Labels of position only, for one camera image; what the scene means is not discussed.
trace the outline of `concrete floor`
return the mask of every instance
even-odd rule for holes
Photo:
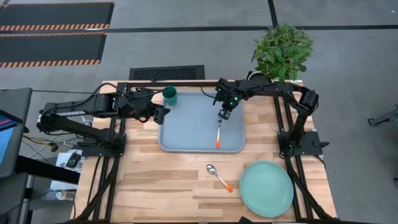
[[[68,2],[10,3],[49,1]],[[279,22],[296,26],[398,24],[398,3],[394,0],[278,0],[275,8]],[[234,25],[271,25],[267,1],[117,0],[111,21],[111,28]],[[398,30],[307,33],[314,39],[314,52],[306,62],[307,72],[299,78],[320,95],[313,119],[321,140],[331,143],[324,153],[337,214],[343,220],[396,223],[398,189],[392,178],[398,176],[398,129],[390,124],[371,128],[367,118],[389,111],[398,103],[394,98],[398,83]],[[3,68],[0,88],[91,91],[103,80],[127,80],[130,68],[174,65],[205,65],[207,79],[241,79],[255,67],[250,63],[252,40],[261,34],[110,34],[99,65]],[[43,136],[36,131],[35,121],[46,102],[84,97],[34,93],[27,120],[31,135]],[[22,145],[22,155],[32,153]],[[49,150],[42,154],[55,156]],[[65,221],[71,207],[37,210],[33,223]]]

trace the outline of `gray tray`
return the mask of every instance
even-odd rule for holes
[[[220,131],[220,148],[216,149],[218,112],[221,103],[199,92],[178,92],[174,106],[159,128],[159,145],[169,152],[239,152],[243,149],[243,104],[240,103],[224,120]]]

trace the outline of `green cup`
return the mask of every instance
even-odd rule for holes
[[[166,87],[166,90],[163,91],[163,97],[166,100],[166,103],[169,104],[170,106],[173,106],[177,102],[177,90],[174,88],[174,86],[168,86]]]

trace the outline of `green plate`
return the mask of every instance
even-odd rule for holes
[[[257,161],[246,167],[239,189],[246,206],[263,217],[285,213],[293,200],[293,185],[286,171],[269,161]]]

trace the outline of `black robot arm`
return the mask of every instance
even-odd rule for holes
[[[218,113],[223,119],[229,118],[232,110],[241,100],[247,101],[252,96],[281,96],[285,98],[298,113],[296,122],[289,130],[288,136],[289,144],[293,148],[302,147],[305,139],[304,124],[318,106],[318,94],[306,87],[291,83],[261,85],[251,80],[239,80],[230,83],[224,78],[220,78],[216,91],[213,104],[217,101],[223,103],[222,109]],[[302,94],[299,101],[294,97],[295,91]]]
[[[79,142],[81,147],[116,146],[118,145],[118,134],[115,133],[114,127],[96,129],[69,120],[68,117],[92,115],[96,118],[134,118],[145,123],[153,116],[156,123],[162,124],[164,116],[170,109],[151,102],[153,95],[161,91],[137,88],[136,91],[129,92],[119,90],[117,93],[92,94],[83,101],[47,103],[44,109],[40,111],[37,127],[45,134],[62,130],[93,140]]]

